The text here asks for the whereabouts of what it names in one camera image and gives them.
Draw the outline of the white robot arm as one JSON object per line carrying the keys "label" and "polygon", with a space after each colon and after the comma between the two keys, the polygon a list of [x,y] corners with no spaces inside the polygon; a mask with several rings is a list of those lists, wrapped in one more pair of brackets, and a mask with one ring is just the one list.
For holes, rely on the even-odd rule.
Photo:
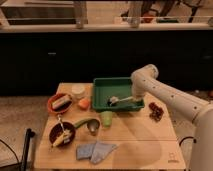
{"label": "white robot arm", "polygon": [[213,171],[213,103],[185,93],[157,80],[159,71],[148,64],[131,74],[132,95],[142,99],[150,93],[174,108],[196,126],[190,171]]}

